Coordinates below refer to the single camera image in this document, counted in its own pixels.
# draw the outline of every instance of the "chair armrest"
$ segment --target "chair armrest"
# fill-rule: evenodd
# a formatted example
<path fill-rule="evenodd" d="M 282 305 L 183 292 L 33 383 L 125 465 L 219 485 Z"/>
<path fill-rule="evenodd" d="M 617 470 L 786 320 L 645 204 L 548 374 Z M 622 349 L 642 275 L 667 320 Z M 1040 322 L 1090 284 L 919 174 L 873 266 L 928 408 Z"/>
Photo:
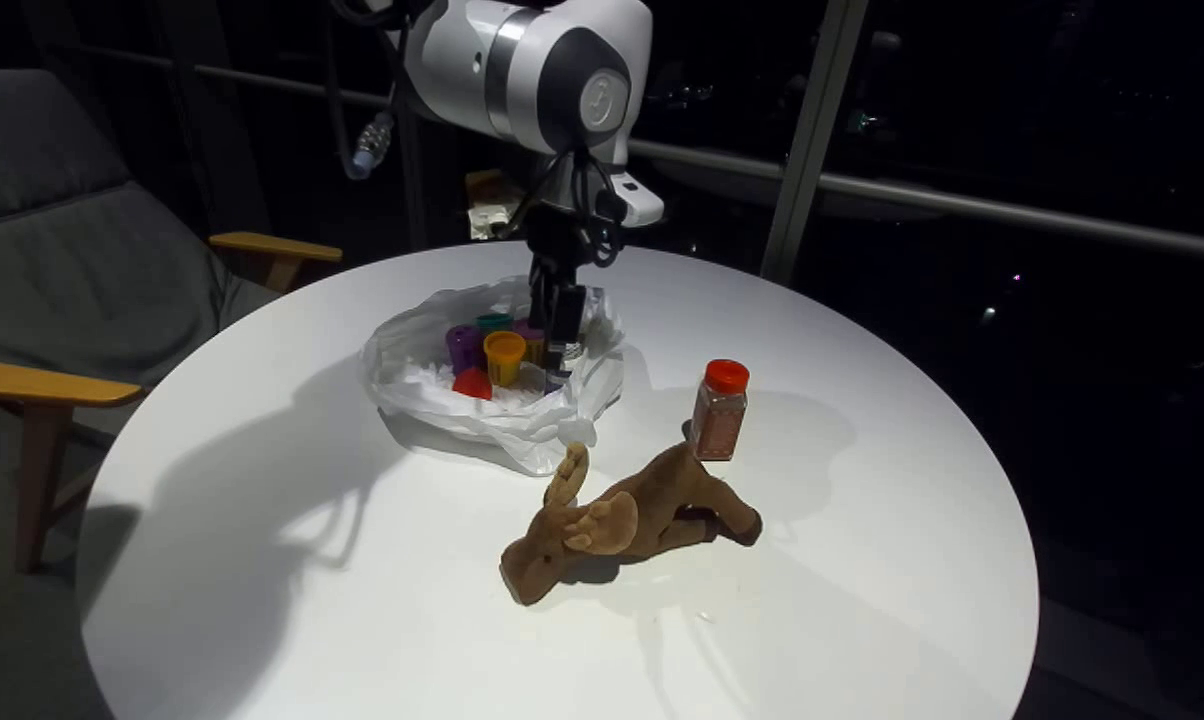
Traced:
<path fill-rule="evenodd" d="M 277 261 L 327 261 L 327 263 L 344 261 L 341 247 L 269 237 L 269 231 L 215 231 L 207 237 L 207 243 L 219 252 L 277 254 Z"/>
<path fill-rule="evenodd" d="M 142 397 L 135 383 L 117 383 L 101 374 L 73 374 L 73 372 L 43 372 L 0 365 L 0 400 L 6 403 L 79 403 L 79 408 L 108 408 Z"/>
<path fill-rule="evenodd" d="M 321 263 L 341 263 L 344 261 L 341 247 L 266 237 L 266 231 L 215 231 L 215 237 L 207 237 L 207 243 L 219 247 L 219 252 L 266 254 L 269 261 L 266 284 L 271 292 L 292 292 L 303 263 L 314 263 L 314 261 L 321 261 Z"/>

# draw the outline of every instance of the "gray chair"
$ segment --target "gray chair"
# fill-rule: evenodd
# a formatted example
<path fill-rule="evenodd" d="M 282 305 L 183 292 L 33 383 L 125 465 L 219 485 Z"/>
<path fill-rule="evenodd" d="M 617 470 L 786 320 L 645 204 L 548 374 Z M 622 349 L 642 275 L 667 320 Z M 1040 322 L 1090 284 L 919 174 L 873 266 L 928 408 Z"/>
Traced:
<path fill-rule="evenodd" d="M 212 247 L 269 254 L 269 287 Z M 43 526 L 88 497 L 92 470 L 62 489 L 77 429 L 117 431 L 144 386 L 314 261 L 341 252 L 260 231 L 206 243 L 58 75 L 0 73 L 0 413 L 19 420 L 0 479 L 18 467 L 18 569 L 35 569 Z"/>

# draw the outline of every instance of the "clear plastic bag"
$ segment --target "clear plastic bag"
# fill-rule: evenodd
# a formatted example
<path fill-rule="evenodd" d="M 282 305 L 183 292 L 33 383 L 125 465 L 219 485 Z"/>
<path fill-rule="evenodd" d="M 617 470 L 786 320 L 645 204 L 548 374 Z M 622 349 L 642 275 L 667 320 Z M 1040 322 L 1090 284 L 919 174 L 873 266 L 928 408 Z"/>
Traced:
<path fill-rule="evenodd" d="M 530 316 L 530 280 L 439 292 L 393 316 L 367 334 L 359 374 L 388 422 L 405 417 L 468 446 L 500 446 L 511 467 L 546 475 L 566 461 L 566 442 L 596 442 L 601 413 L 623 391 L 623 334 L 604 292 L 587 287 L 582 356 L 555 391 L 474 400 L 454 391 L 443 330 L 474 322 L 493 305 Z"/>

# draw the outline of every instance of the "brown plush toy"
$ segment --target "brown plush toy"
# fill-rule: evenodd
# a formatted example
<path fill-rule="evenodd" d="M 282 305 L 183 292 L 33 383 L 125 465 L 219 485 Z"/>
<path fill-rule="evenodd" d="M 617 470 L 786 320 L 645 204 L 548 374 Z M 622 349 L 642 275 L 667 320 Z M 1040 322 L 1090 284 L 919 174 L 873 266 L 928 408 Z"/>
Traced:
<path fill-rule="evenodd" d="M 692 442 L 659 453 L 635 475 L 576 506 L 584 479 L 587 446 L 574 442 L 546 490 L 546 506 L 505 546 L 500 572 L 521 603 L 546 598 L 559 581 L 613 581 L 617 565 L 712 544 L 718 535 L 755 544 L 763 526 L 753 505 L 710 475 Z"/>

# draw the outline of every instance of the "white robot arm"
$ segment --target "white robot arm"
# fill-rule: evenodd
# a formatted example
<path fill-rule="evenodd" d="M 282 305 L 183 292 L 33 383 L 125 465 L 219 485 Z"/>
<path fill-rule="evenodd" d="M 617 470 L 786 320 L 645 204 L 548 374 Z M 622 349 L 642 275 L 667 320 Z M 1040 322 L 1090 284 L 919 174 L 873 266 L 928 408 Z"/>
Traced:
<path fill-rule="evenodd" d="M 582 330 L 582 263 L 613 263 L 630 226 L 666 199 L 630 173 L 652 13 L 645 0 L 327 0 L 344 19 L 405 42 L 393 97 L 426 115 L 548 156 L 511 231 L 533 247 L 533 322 L 555 344 Z"/>
<path fill-rule="evenodd" d="M 657 222 L 666 204 L 630 165 L 648 75 L 652 13 L 642 0 L 436 0 L 405 39 L 417 98 L 459 127 L 541 156 L 587 153 L 622 222 Z"/>

